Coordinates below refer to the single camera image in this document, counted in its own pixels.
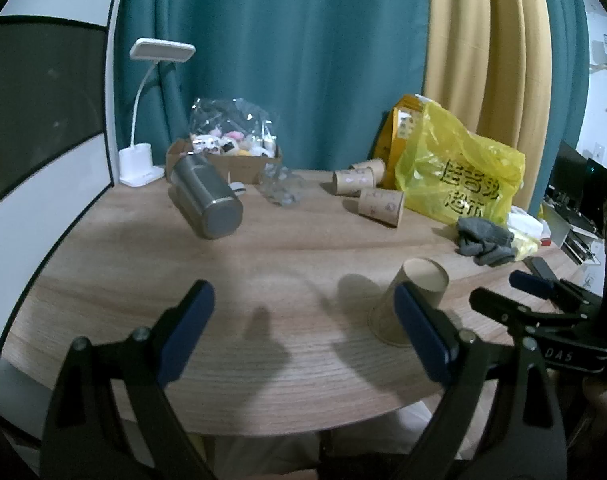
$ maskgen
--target teal curtain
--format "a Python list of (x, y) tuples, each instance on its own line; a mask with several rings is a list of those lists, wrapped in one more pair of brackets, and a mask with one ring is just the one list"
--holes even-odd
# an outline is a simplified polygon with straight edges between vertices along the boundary
[(196, 46), (162, 63), (142, 94), (136, 142), (156, 164), (188, 132), (193, 100), (243, 97), (277, 123), (284, 163), (333, 170), (364, 160), (382, 115), (421, 92), (429, 0), (122, 0), (115, 45), (117, 139), (129, 142), (148, 68), (128, 51), (142, 36)]
[(562, 140), (577, 145), (586, 109), (589, 39), (583, 0), (546, 0), (552, 37), (552, 93), (541, 165), (530, 202), (536, 216)]
[(586, 113), (587, 89), (590, 78), (590, 43), (587, 31), (587, 16), (584, 0), (574, 0), (575, 22), (577, 24), (577, 45), (575, 50), (575, 68), (572, 71), (570, 86), (570, 109), (564, 142), (573, 148), (577, 147), (579, 134)]

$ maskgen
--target paper cup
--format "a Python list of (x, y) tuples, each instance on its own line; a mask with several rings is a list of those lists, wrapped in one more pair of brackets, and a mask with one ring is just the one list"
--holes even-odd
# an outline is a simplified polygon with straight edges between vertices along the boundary
[(403, 214), (403, 191), (393, 189), (362, 189), (357, 211), (391, 226), (397, 227)]
[(357, 162), (350, 166), (354, 170), (370, 168), (375, 173), (375, 184), (380, 184), (385, 176), (385, 162), (381, 158), (371, 158), (365, 162)]
[(335, 195), (357, 196), (366, 187), (375, 187), (375, 174), (370, 168), (335, 171), (332, 175)]
[(412, 282), (433, 308), (438, 308), (450, 278), (445, 269), (427, 258), (406, 260), (379, 303), (370, 311), (370, 330), (384, 343), (410, 346), (410, 340), (394, 313), (394, 289), (403, 282)]

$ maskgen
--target white desk lamp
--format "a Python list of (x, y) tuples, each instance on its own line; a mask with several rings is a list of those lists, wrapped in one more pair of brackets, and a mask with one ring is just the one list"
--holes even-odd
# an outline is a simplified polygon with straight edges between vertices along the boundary
[(148, 60), (152, 64), (142, 79), (135, 96), (133, 123), (130, 129), (130, 146), (119, 150), (119, 182), (130, 187), (149, 184), (164, 176), (164, 168), (152, 165), (152, 150), (148, 142), (135, 144), (137, 107), (146, 80), (160, 61), (186, 62), (195, 53), (195, 47), (177, 41), (139, 38), (130, 49), (130, 59)]

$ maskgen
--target electrical outlet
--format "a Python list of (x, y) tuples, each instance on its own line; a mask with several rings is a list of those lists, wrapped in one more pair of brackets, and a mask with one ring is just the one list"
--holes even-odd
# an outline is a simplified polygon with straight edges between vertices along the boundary
[(599, 164), (603, 164), (603, 156), (605, 155), (605, 146), (595, 144), (595, 156), (593, 157)]

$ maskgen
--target clear plastic bag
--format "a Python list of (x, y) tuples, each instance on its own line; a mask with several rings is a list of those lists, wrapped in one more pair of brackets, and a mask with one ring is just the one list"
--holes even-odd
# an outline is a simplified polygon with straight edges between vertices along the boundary
[(192, 105), (190, 137), (201, 144), (221, 139), (222, 153), (234, 146), (234, 155), (269, 156), (277, 151), (277, 136), (269, 113), (245, 99), (197, 98)]
[(266, 164), (260, 174), (260, 193), (273, 204), (295, 205), (302, 199), (304, 180), (282, 164)]

